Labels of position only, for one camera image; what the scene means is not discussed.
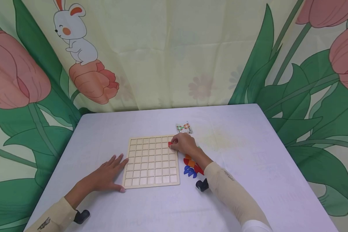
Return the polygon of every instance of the cartoon rabbit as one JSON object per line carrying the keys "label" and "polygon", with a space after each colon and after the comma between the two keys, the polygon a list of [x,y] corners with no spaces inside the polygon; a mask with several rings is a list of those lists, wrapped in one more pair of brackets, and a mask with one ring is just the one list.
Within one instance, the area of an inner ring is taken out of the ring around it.
{"label": "cartoon rabbit", "polygon": [[72,4],[68,10],[64,10],[66,0],[54,0],[58,12],[54,14],[56,32],[69,47],[66,51],[71,53],[76,63],[85,65],[98,58],[98,52],[86,36],[86,26],[81,17],[85,16],[85,10],[80,4]]}

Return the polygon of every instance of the floral curtain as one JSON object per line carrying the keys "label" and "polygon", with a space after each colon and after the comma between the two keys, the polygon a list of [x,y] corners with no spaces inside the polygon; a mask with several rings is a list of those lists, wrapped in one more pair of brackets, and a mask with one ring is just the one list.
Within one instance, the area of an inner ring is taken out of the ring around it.
{"label": "floral curtain", "polygon": [[83,114],[240,103],[348,231],[348,0],[0,1],[0,232]]}

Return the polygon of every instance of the beige sleeve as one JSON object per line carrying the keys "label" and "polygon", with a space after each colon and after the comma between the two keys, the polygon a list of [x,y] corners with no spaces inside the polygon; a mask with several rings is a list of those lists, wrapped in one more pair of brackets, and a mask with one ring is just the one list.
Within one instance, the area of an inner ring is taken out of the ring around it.
{"label": "beige sleeve", "polygon": [[213,162],[204,174],[211,191],[228,206],[241,225],[248,220],[258,220],[271,227],[254,198],[225,169]]}
{"label": "beige sleeve", "polygon": [[68,201],[61,198],[25,232],[62,232],[73,222],[76,213]]}

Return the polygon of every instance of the white tablecloth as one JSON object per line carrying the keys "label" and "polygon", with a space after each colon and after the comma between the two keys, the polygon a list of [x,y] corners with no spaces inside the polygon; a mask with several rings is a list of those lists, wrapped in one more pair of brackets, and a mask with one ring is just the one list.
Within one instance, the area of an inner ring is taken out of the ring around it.
{"label": "white tablecloth", "polygon": [[[205,153],[259,203],[274,232],[337,232],[256,104],[84,115],[28,226],[113,154],[126,156],[130,137],[176,134],[176,123],[186,121]],[[67,231],[240,231],[210,190],[195,187],[205,177],[183,174],[183,158],[179,153],[180,185],[94,192],[78,207],[91,216]]]}

